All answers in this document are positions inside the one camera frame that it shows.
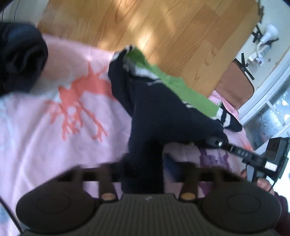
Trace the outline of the person's right hand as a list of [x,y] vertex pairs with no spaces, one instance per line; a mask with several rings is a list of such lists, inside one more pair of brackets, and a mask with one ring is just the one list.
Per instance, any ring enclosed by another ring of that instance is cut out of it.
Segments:
[[[247,177],[247,171],[246,169],[243,169],[240,173],[242,178],[246,178]],[[265,178],[258,178],[256,180],[256,185],[258,187],[260,187],[261,189],[271,193],[273,196],[275,195],[275,192],[273,190],[273,186],[270,184],[270,182],[268,180],[266,180]]]

